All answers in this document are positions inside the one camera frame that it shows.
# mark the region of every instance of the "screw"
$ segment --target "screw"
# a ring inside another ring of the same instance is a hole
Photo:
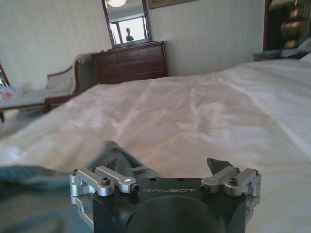
[[[110,185],[110,179],[108,177],[102,178],[102,185]]]
[[[137,194],[139,192],[139,185],[134,183],[131,185],[130,194]]]
[[[230,178],[228,180],[228,182],[231,184],[231,185],[238,185],[238,180],[236,178]]]
[[[200,186],[200,191],[204,194],[207,194],[207,193],[209,193],[209,187],[207,185],[203,184]]]

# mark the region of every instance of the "picture frame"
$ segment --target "picture frame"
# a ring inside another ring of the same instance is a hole
[[[170,6],[189,1],[197,1],[197,0],[149,0],[149,8],[154,9],[158,7]]]

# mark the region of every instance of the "white duvet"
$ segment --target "white duvet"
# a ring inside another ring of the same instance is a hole
[[[163,177],[206,158],[262,174],[248,233],[311,232],[311,65],[244,64],[202,76],[98,85],[0,142],[0,164],[87,166],[114,140]]]

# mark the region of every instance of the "framed mirror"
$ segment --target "framed mirror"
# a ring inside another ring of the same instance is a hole
[[[102,3],[113,48],[151,41],[145,0],[102,0]]]

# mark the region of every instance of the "silver clamp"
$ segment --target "silver clamp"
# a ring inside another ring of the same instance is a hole
[[[228,196],[239,197],[246,194],[246,223],[253,216],[254,208],[260,202],[261,175],[258,171],[247,168],[239,173],[238,168],[227,166],[210,178],[201,180],[200,190],[206,194],[219,192],[224,185]]]
[[[258,171],[247,168],[235,178],[225,182],[225,193],[232,197],[239,197],[242,193],[247,195],[246,223],[252,218],[254,208],[260,203],[261,175]]]
[[[82,168],[70,174],[71,203],[78,207],[80,217],[91,229],[94,229],[92,194],[97,192],[101,197],[108,197],[114,193],[115,186],[122,193],[139,191],[135,178],[125,177],[105,166],[95,168],[94,172]]]
[[[203,178],[201,180],[200,190],[203,193],[218,193],[220,186],[224,185],[224,183],[230,178],[236,176],[238,173],[237,169],[232,166],[227,166],[220,172],[216,173],[212,177]]]

